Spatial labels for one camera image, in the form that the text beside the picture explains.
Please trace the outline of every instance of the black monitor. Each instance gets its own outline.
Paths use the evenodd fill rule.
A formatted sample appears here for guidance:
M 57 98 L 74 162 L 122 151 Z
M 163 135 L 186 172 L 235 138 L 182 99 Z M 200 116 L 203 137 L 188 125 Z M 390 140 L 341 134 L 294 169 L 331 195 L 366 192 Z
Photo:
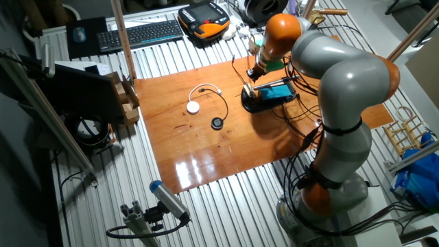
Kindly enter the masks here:
M 41 68 L 41 61 L 20 56 L 27 65 Z M 37 84 L 50 104 L 63 113 L 75 113 L 83 118 L 98 118 L 103 123 L 124 124 L 124 113 L 112 88 L 112 79 L 90 72 L 55 66 L 53 78 L 37 79 Z M 18 101 L 23 99 L 15 85 L 0 86 L 0 92 Z

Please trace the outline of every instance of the small white object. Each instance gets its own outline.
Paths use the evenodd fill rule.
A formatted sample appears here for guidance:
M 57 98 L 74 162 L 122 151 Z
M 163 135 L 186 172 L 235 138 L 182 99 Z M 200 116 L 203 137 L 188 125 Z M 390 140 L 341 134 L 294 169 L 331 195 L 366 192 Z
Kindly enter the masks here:
M 239 28 L 238 35 L 240 38 L 249 38 L 250 37 L 250 28 L 248 26 Z
M 187 112 L 190 114 L 197 114 L 200 110 L 200 104 L 197 102 L 189 102 L 186 105 Z
M 231 38 L 235 37 L 235 34 L 236 34 L 236 26 L 230 24 L 221 37 L 223 40 L 230 40 Z
M 230 16 L 230 24 L 238 26 L 238 25 L 242 24 L 242 21 L 238 17 L 232 15 L 232 16 Z

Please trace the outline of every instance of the orange controller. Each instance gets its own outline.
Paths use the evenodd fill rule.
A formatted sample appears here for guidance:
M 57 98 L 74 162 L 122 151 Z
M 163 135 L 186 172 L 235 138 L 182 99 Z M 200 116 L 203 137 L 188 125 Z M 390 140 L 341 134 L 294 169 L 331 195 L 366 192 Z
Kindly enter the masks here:
M 218 37 L 230 24 L 227 13 L 213 2 L 190 5 L 178 11 L 178 20 L 201 39 Z

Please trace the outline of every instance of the keyboard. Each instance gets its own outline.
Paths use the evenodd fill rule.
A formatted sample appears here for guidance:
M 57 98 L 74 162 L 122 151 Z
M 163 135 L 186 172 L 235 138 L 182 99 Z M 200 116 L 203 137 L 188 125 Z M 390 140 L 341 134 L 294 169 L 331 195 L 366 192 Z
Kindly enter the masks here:
M 177 20 L 161 21 L 157 23 L 148 23 L 126 29 L 128 40 L 131 48 L 140 48 L 148 45 L 157 45 L 161 43 L 178 40 L 183 37 L 183 33 Z M 109 31 L 98 33 L 97 42 L 101 52 L 120 51 L 122 44 L 119 32 Z

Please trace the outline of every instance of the wooden board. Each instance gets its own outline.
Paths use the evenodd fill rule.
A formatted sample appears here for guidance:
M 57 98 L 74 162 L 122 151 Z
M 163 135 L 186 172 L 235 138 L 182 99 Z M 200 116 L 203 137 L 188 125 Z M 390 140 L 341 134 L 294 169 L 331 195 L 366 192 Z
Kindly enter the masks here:
M 236 69 L 248 82 L 246 70 L 253 64 L 253 56 L 235 61 Z M 282 77 L 284 71 L 271 72 L 256 85 Z M 320 82 L 305 79 L 316 86 Z M 226 114 L 226 105 L 218 95 L 196 90 L 192 99 L 200 104 L 200 112 L 190 115 L 186 111 L 189 93 L 201 83 L 218 86 L 228 103 L 229 114 L 219 131 L 211 127 L 212 118 Z M 291 156 L 302 143 L 302 138 L 272 111 L 250 114 L 244 110 L 240 98 L 243 84 L 231 62 L 135 80 L 134 86 L 161 179 L 174 193 Z M 297 91 L 308 108 L 318 104 L 317 97 Z M 296 100 L 288 103 L 287 109 L 292 117 L 304 112 Z M 281 115 L 280 108 L 274 111 Z M 382 104 L 366 109 L 362 117 L 370 128 L 393 121 Z M 307 134 L 316 127 L 316 119 L 308 114 L 292 123 Z

